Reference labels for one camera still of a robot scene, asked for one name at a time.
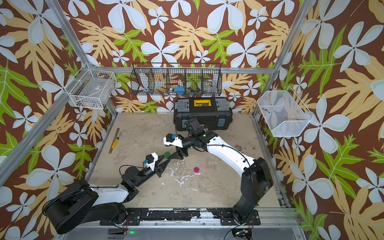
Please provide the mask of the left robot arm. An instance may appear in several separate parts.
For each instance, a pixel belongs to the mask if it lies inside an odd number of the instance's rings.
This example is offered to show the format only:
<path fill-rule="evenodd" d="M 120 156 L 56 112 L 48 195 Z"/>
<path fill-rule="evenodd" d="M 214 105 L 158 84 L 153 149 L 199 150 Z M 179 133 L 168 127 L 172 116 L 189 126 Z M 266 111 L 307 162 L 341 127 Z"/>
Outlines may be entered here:
<path fill-rule="evenodd" d="M 85 180 L 77 181 L 49 200 L 42 212 L 60 235 L 88 222 L 122 226 L 129 220 L 124 204 L 136 197 L 140 185 L 154 175 L 161 176 L 172 159 L 173 156 L 165 153 L 153 169 L 138 170 L 130 166 L 122 175 L 122 182 L 115 186 L 94 186 Z"/>

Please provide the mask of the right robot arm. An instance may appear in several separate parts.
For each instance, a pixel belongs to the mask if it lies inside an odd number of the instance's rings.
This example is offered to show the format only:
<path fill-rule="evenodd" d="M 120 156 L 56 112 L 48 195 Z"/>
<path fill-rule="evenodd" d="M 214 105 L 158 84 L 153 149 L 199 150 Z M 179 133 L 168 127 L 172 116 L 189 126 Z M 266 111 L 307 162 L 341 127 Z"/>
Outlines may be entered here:
<path fill-rule="evenodd" d="M 167 134 L 164 144 L 175 146 L 180 157 L 188 149 L 202 149 L 232 167 L 241 176 L 241 197 L 232 208 L 238 224 L 244 223 L 260 199 L 273 187 L 269 166 L 263 158 L 254 159 L 227 144 L 217 133 L 205 131 L 196 118 L 185 122 L 188 136 Z"/>

